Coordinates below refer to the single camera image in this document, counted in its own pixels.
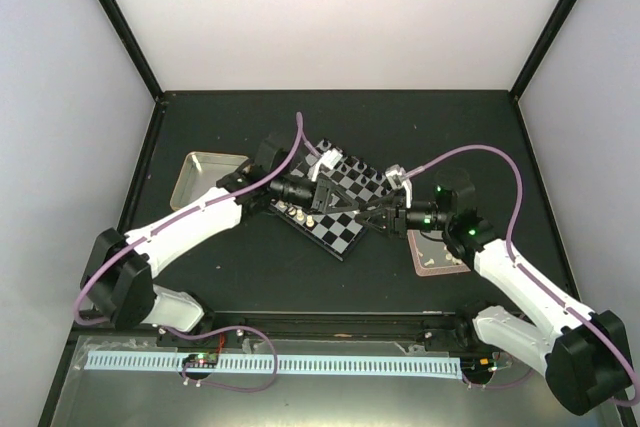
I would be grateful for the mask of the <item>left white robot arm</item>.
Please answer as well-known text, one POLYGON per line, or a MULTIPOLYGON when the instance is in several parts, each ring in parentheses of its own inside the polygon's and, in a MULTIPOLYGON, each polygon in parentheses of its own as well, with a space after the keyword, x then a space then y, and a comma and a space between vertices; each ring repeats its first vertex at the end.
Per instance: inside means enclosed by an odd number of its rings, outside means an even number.
POLYGON ((92 248, 80 299, 89 299, 99 321, 117 329, 142 324, 176 331, 193 346, 207 344, 215 323, 194 295, 157 284, 157 277, 179 257, 207 239, 231 230, 272 203, 282 202, 314 214, 335 213, 343 193, 327 171, 344 155, 318 147, 296 162, 294 149, 265 140, 253 159, 217 179, 196 200, 145 227, 124 234, 102 232, 92 248))

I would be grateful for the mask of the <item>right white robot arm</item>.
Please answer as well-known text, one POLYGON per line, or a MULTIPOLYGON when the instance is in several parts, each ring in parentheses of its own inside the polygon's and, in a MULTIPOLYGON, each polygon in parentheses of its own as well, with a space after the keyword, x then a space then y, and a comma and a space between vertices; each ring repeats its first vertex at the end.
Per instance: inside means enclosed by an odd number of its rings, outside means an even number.
POLYGON ((501 290, 524 315, 486 307, 457 321, 457 343, 467 350, 488 344, 515 356, 545 379, 569 412, 583 415, 628 387, 638 388, 622 320, 571 297, 499 238, 478 214, 475 187, 465 172, 439 174, 434 198, 427 202, 410 199, 407 187, 397 186, 364 204, 356 220, 390 237, 439 232, 454 258, 501 290))

